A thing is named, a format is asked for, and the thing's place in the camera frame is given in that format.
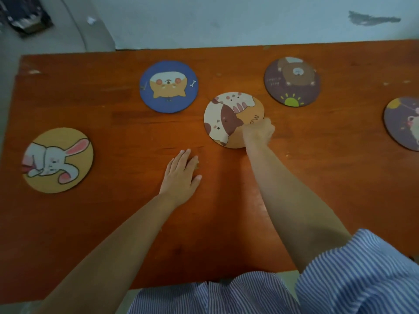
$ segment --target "yellow sun drawing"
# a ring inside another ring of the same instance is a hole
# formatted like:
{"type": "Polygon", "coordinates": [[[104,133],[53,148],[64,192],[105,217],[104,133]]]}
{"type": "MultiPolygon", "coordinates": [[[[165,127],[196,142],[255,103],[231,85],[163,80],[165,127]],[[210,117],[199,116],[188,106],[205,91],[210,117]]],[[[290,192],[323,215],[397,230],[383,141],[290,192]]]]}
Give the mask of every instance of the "yellow sun drawing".
{"type": "Polygon", "coordinates": [[[290,107],[299,107],[304,105],[303,102],[300,101],[301,97],[295,97],[295,94],[292,94],[292,97],[288,94],[285,94],[285,98],[281,96],[281,99],[284,100],[284,104],[290,107]]]}

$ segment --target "hand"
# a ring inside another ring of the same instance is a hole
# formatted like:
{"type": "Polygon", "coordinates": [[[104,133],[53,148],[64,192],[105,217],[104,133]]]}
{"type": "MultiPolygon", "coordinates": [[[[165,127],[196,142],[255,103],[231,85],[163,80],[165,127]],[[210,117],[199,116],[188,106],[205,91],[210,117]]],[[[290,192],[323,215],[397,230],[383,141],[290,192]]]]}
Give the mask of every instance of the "hand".
{"type": "Polygon", "coordinates": [[[198,156],[194,156],[188,162],[190,154],[190,149],[187,149],[186,152],[182,150],[167,164],[160,187],[159,194],[167,195],[174,201],[175,207],[182,205],[192,197],[202,179],[202,175],[198,175],[192,180],[192,174],[199,161],[198,156]]]}
{"type": "Polygon", "coordinates": [[[256,123],[246,124],[243,126],[244,144],[246,147],[255,143],[268,145],[274,131],[275,127],[271,124],[269,118],[262,119],[256,123]]]}

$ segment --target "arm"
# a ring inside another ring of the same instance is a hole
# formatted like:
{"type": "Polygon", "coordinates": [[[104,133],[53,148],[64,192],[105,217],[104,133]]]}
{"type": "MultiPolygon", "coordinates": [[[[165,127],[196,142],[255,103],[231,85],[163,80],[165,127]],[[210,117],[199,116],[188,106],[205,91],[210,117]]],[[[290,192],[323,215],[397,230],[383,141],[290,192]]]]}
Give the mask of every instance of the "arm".
{"type": "Polygon", "coordinates": [[[351,238],[334,212],[299,181],[267,146],[275,127],[269,119],[243,129],[246,151],[272,223],[297,269],[351,238]]]}
{"type": "Polygon", "coordinates": [[[195,192],[198,158],[181,151],[167,165],[159,195],[100,243],[42,302],[44,313],[114,313],[171,212],[195,192]]]}

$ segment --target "brown coaster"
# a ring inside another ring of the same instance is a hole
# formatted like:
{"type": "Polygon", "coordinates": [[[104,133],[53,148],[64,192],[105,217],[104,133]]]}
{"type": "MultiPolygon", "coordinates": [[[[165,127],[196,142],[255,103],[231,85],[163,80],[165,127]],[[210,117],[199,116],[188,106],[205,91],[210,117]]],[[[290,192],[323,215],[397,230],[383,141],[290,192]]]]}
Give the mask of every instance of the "brown coaster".
{"type": "Polygon", "coordinates": [[[226,148],[243,148],[242,125],[265,116],[262,103],[249,94],[227,92],[210,101],[204,113],[207,134],[226,148]]]}
{"type": "Polygon", "coordinates": [[[76,186],[89,172],[93,147],[80,131],[56,128],[44,132],[26,149],[22,173],[42,193],[60,193],[76,186]]]}
{"type": "Polygon", "coordinates": [[[290,107],[304,107],[317,99],[320,77],[305,61],[284,57],[273,61],[265,71],[265,87],[280,103],[290,107]]]}
{"type": "Polygon", "coordinates": [[[403,97],[391,100],[384,110],[384,123],[399,144],[419,151],[419,99],[403,97]]]}

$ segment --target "purple coaster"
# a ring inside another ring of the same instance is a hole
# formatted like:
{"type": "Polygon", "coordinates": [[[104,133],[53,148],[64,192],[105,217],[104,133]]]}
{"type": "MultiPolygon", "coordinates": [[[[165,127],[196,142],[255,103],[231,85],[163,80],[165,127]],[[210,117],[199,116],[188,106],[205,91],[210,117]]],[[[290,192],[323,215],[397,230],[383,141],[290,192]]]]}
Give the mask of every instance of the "purple coaster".
{"type": "Polygon", "coordinates": [[[384,123],[399,144],[419,151],[419,99],[403,97],[391,100],[384,110],[384,123]]]}
{"type": "Polygon", "coordinates": [[[320,93],[320,77],[302,59],[285,57],[273,61],[265,71],[265,87],[280,103],[290,107],[310,105],[320,93]]]}
{"type": "Polygon", "coordinates": [[[198,94],[198,79],[188,65],[179,61],[161,61],[145,71],[139,81],[144,103],[161,113],[186,109],[198,94]]]}

